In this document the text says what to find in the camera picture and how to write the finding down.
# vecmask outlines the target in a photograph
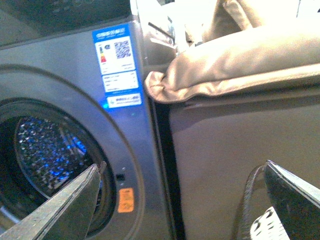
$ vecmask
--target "white object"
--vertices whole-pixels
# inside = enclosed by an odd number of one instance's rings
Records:
[[[252,240],[290,240],[273,207],[253,222],[250,235]]]

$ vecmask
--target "gray metal panel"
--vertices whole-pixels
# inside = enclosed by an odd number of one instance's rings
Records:
[[[137,31],[140,26],[135,24],[132,30]],[[143,48],[140,40],[133,39],[134,47]],[[142,56],[140,53],[140,76],[144,69]],[[5,69],[9,65],[23,67],[8,72]],[[106,228],[92,239],[174,238],[163,166],[155,147],[147,99],[144,98],[141,106],[114,109],[109,114],[98,106],[105,99],[105,92],[91,31],[3,49],[0,68],[3,70],[0,100],[26,97],[66,111],[95,137],[114,174],[125,173],[126,180],[123,184],[117,182],[117,191],[134,188],[134,212],[118,213],[116,206]],[[88,96],[63,81],[80,88]]]
[[[143,67],[145,78],[150,71],[165,72],[176,57],[175,30],[165,10],[154,0],[137,0],[143,34]]]
[[[234,239],[246,179],[266,160],[320,187],[319,90],[310,97],[246,98],[193,101],[171,111],[188,240]],[[253,202],[254,217],[271,206],[264,188]]]

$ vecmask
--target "beige pillow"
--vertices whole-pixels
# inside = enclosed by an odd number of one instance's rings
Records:
[[[150,72],[145,89],[157,102],[178,103],[197,95],[318,84],[319,46],[320,30],[311,22],[252,28],[190,48],[166,73]]]
[[[204,24],[204,42],[240,30],[291,21],[299,0],[217,0],[211,20]]]

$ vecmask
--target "washer door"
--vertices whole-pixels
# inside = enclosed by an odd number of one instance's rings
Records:
[[[125,177],[139,194],[141,175],[129,145],[102,108],[67,81],[39,69],[0,66],[0,217],[7,218],[3,227],[23,219],[102,161],[107,169],[89,236],[105,228],[115,212],[117,172],[126,169]],[[139,216],[134,212],[124,222],[127,232]]]

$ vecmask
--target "qr code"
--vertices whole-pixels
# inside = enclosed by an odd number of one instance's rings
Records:
[[[123,59],[125,57],[130,57],[130,46],[129,41],[119,41],[114,43],[115,54],[117,59]]]

